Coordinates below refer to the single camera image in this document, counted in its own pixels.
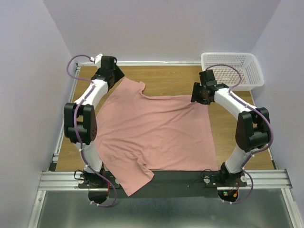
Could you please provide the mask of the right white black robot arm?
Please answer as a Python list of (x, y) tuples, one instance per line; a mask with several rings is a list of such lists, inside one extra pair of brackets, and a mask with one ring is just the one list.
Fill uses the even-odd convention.
[(255, 107), (237, 96), (226, 84), (217, 83), (212, 70), (199, 73), (200, 82), (195, 82), (191, 102), (209, 105), (217, 103), (229, 111), (237, 120), (236, 147), (231, 156), (221, 165), (218, 180), (229, 186), (243, 174), (250, 158), (266, 149), (273, 141), (269, 111)]

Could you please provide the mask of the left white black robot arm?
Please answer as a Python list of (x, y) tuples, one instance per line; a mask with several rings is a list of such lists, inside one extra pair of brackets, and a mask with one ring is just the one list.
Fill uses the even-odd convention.
[[(90, 79), (80, 78), (69, 72), (70, 64), (77, 57), (86, 57), (97, 66), (97, 71)], [(102, 161), (95, 157), (86, 158), (85, 153), (88, 152), (90, 156), (97, 155), (97, 148), (94, 145), (97, 136), (95, 108), (101, 98), (124, 77), (124, 73), (117, 65), (117, 58), (102, 54), (96, 57), (76, 55), (69, 60), (66, 72), (71, 78), (87, 81), (90, 85), (79, 99), (65, 104), (64, 135), (78, 148), (84, 163), (84, 171), (91, 173), (89, 182), (96, 188), (102, 187), (105, 182), (112, 186), (113, 184), (100, 172)]]

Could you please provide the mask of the pink printed t shirt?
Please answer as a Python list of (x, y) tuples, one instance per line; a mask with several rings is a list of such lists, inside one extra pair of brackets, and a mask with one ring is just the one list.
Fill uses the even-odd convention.
[(131, 196), (153, 170), (216, 171), (208, 108), (190, 95), (146, 96), (145, 83), (124, 78), (99, 110), (99, 158)]

